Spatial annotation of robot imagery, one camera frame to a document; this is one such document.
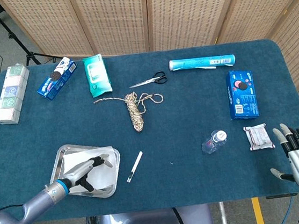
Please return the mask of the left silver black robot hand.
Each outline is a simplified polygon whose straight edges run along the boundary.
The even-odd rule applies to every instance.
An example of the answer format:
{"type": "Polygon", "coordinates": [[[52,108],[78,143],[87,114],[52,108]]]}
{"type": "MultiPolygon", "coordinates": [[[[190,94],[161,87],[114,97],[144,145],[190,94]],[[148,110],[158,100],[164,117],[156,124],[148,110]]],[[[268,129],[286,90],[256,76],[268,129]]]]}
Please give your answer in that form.
{"type": "Polygon", "coordinates": [[[62,180],[64,181],[68,189],[80,185],[89,192],[93,192],[94,187],[87,181],[87,176],[94,167],[98,167],[101,165],[106,165],[109,168],[113,167],[112,163],[101,156],[92,157],[89,160],[81,162],[70,169],[63,175],[62,180]]]}

